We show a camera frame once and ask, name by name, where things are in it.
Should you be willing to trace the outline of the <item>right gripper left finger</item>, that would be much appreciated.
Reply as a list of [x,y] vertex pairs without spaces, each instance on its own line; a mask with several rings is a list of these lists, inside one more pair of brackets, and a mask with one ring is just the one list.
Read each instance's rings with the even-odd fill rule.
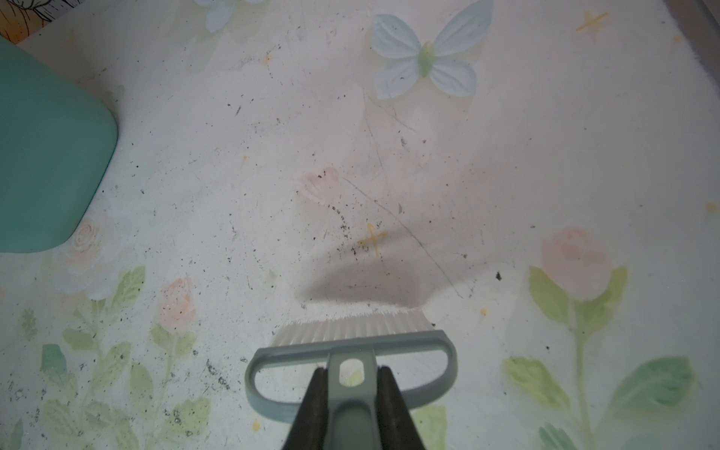
[[282,449],[323,450],[328,416],[328,370],[317,367]]

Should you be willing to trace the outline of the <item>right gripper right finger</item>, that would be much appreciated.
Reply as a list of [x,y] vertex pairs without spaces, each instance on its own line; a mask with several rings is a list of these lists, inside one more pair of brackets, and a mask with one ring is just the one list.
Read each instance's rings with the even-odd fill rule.
[[379,367],[375,409],[383,450],[425,450],[392,370]]

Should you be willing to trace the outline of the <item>grey-blue hand brush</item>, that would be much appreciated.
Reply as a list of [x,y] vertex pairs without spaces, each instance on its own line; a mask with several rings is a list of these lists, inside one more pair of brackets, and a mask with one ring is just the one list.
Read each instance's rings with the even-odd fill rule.
[[375,409],[377,359],[442,352],[441,375],[418,387],[401,390],[409,409],[440,399],[458,376],[458,355],[446,332],[435,328],[419,309],[356,315],[332,321],[294,322],[272,343],[255,352],[245,373],[247,400],[262,416],[290,424],[301,402],[268,399],[256,377],[263,369],[316,364],[328,370],[328,423],[324,449],[382,449]]

